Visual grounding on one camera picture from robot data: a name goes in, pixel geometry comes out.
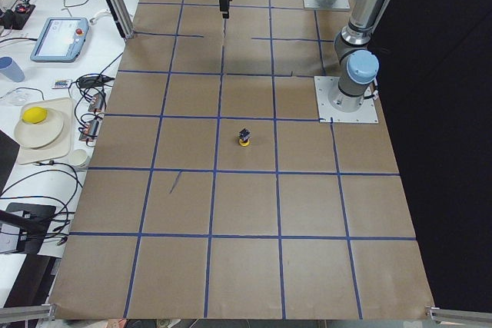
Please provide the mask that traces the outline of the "yellow push button switch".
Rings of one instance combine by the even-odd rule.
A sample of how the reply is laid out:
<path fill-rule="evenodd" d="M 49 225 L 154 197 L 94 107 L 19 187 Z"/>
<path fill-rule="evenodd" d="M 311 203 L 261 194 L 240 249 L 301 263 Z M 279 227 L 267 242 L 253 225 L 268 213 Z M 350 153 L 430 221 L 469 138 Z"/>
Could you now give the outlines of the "yellow push button switch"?
<path fill-rule="evenodd" d="M 238 143 L 242 147 L 247 147 L 250 144 L 251 132 L 247 128 L 243 128 L 238 133 Z"/>

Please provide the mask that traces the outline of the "black device with red button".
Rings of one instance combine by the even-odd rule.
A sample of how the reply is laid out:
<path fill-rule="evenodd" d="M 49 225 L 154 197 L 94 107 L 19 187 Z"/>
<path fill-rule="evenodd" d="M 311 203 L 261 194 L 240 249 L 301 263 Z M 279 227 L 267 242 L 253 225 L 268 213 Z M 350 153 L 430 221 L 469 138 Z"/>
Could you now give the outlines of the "black device with red button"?
<path fill-rule="evenodd" d="M 35 5 L 21 2 L 13 10 L 1 11 L 1 26 L 8 30 L 22 30 L 34 9 Z"/>

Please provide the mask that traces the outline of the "upper circuit board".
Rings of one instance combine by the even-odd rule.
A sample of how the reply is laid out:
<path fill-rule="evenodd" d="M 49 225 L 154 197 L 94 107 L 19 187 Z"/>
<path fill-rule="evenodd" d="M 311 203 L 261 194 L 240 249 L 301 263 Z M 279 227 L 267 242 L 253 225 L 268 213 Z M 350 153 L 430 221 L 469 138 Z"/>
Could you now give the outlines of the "upper circuit board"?
<path fill-rule="evenodd" d="M 88 112 L 98 113 L 103 112 L 106 109 L 106 94 L 103 91 L 99 91 L 91 97 L 88 106 Z"/>

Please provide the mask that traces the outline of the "circuit board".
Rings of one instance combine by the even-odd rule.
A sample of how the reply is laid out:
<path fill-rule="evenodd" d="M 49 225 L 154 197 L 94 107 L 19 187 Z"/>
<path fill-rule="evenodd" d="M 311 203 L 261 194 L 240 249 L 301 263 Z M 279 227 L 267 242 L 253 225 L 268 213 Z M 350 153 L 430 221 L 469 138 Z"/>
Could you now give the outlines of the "circuit board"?
<path fill-rule="evenodd" d="M 98 113 L 103 112 L 106 109 L 106 94 L 103 91 L 99 91 L 91 97 L 88 106 L 88 112 Z"/>
<path fill-rule="evenodd" d="M 101 122 L 98 119 L 93 119 L 89 122 L 84 123 L 79 130 L 79 140 L 86 143 L 95 141 L 98 137 L 100 123 Z"/>

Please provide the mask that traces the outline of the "near teach pendant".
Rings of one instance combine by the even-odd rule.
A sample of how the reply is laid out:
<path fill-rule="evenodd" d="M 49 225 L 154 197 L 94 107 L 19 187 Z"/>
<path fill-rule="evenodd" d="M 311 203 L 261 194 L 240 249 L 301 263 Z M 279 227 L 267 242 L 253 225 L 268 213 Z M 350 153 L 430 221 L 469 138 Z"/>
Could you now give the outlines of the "near teach pendant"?
<path fill-rule="evenodd" d="M 34 62 L 73 62 L 89 30 L 86 18 L 48 18 L 30 55 Z"/>

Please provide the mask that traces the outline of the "lower circuit board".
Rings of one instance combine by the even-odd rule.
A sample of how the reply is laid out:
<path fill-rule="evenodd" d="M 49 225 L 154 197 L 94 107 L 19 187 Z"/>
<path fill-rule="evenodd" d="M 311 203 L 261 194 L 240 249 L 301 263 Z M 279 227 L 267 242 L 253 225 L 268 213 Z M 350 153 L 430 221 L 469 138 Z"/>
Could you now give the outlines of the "lower circuit board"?
<path fill-rule="evenodd" d="M 98 119 L 93 119 L 89 122 L 84 123 L 79 130 L 79 140 L 86 143 L 95 141 L 98 137 L 100 123 L 101 122 Z"/>

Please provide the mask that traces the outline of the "white paper cup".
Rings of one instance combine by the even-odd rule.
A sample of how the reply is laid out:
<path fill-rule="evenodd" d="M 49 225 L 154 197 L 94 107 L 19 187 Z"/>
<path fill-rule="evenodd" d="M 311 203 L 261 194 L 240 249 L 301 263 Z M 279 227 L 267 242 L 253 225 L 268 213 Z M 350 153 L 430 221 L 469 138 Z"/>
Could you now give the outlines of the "white paper cup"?
<path fill-rule="evenodd" d="M 77 171 L 83 171 L 88 168 L 91 156 L 84 149 L 73 150 L 68 156 L 68 164 Z"/>

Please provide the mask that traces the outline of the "cream rectangular tray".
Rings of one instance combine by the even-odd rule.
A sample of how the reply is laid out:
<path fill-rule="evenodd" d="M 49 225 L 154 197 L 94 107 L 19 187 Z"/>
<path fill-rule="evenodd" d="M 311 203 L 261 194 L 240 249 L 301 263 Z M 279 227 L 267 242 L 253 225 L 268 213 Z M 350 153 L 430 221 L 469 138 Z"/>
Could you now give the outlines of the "cream rectangular tray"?
<path fill-rule="evenodd" d="M 34 106 L 43 107 L 46 108 L 47 110 L 53 109 L 61 112 L 64 118 L 64 127 L 60 135 L 53 142 L 51 142 L 48 145 L 45 145 L 44 147 L 27 148 L 27 147 L 22 147 L 19 144 L 20 149 L 16 160 L 18 164 L 30 164 L 38 161 L 57 159 L 68 155 L 68 153 L 71 150 L 71 146 L 73 142 L 73 130 L 74 130 L 73 123 L 72 123 L 73 107 L 74 107 L 73 100 L 71 98 L 56 98 L 56 99 L 37 101 L 37 102 L 26 104 L 21 109 L 21 116 L 19 120 L 22 119 L 22 113 L 26 109 L 32 108 Z"/>

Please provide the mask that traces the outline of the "yellow lemon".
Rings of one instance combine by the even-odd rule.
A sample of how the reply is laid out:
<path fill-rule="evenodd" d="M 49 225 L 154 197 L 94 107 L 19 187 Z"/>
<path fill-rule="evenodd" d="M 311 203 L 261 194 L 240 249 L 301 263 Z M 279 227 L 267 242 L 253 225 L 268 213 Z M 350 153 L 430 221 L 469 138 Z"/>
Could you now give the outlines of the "yellow lemon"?
<path fill-rule="evenodd" d="M 22 120 L 28 124 L 39 124 L 48 117 L 48 110 L 43 107 L 34 106 L 22 113 Z"/>

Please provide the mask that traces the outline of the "blue plastic cup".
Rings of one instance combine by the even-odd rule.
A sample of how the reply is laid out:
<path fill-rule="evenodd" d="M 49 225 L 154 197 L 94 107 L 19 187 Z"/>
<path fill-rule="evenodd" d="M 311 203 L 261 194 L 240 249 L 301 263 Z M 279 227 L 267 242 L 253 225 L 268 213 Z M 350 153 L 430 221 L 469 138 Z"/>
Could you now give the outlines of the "blue plastic cup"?
<path fill-rule="evenodd" d="M 0 57 L 0 71 L 6 78 L 13 82 L 19 83 L 25 80 L 23 70 L 12 57 Z"/>

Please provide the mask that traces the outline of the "clear plastic bag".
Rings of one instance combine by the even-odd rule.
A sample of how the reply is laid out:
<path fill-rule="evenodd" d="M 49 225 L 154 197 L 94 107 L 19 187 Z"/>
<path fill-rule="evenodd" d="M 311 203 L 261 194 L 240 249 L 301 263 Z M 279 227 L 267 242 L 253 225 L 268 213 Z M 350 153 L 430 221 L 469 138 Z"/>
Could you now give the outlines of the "clear plastic bag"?
<path fill-rule="evenodd" d="M 22 106 L 30 101 L 44 101 L 42 90 L 37 88 L 13 88 L 1 96 L 1 105 Z"/>

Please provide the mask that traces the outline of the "cream round plate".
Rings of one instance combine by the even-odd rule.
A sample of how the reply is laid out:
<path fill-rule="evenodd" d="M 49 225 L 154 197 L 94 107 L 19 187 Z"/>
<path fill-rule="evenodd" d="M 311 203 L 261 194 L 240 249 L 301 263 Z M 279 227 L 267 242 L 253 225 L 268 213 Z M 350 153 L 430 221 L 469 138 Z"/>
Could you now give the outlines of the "cream round plate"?
<path fill-rule="evenodd" d="M 32 124 L 20 119 L 14 129 L 14 139 L 22 147 L 44 147 L 60 135 L 63 127 L 63 114 L 59 111 L 48 109 L 47 118 L 40 123 Z"/>

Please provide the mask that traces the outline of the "left aluminium corner bracket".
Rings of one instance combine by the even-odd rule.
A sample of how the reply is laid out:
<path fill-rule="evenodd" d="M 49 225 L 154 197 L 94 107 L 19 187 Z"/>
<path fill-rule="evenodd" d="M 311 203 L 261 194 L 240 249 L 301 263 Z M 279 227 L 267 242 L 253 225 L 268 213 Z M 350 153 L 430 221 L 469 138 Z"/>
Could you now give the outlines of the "left aluminium corner bracket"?
<path fill-rule="evenodd" d="M 29 320 L 53 320 L 57 306 L 42 304 L 40 306 L 17 306 L 1 308 L 1 323 L 13 323 Z"/>

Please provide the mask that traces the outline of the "aluminium corner bracket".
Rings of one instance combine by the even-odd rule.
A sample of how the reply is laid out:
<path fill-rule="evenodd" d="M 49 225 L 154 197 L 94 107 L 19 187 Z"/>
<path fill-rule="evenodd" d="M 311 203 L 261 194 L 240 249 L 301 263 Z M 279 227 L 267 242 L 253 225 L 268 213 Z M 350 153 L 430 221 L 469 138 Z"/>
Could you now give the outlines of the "aluminium corner bracket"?
<path fill-rule="evenodd" d="M 40 306 L 17 306 L 1 308 L 1 323 L 13 323 L 29 320 L 53 320 L 57 306 L 42 304 Z"/>
<path fill-rule="evenodd" d="M 427 306 L 426 314 L 436 322 L 458 323 L 474 326 L 488 326 L 492 324 L 492 313 L 482 313 L 465 310 L 441 309 L 435 306 Z"/>

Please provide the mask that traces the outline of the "right aluminium corner bracket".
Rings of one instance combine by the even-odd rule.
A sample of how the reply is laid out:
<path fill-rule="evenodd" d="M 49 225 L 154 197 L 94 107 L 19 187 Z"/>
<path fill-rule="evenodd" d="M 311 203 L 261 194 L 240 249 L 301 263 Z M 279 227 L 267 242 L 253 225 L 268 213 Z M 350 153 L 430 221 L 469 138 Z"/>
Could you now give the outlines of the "right aluminium corner bracket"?
<path fill-rule="evenodd" d="M 465 310 L 441 309 L 435 306 L 427 306 L 426 314 L 436 322 L 458 323 L 474 326 L 488 326 L 492 324 L 492 313 L 482 313 Z"/>

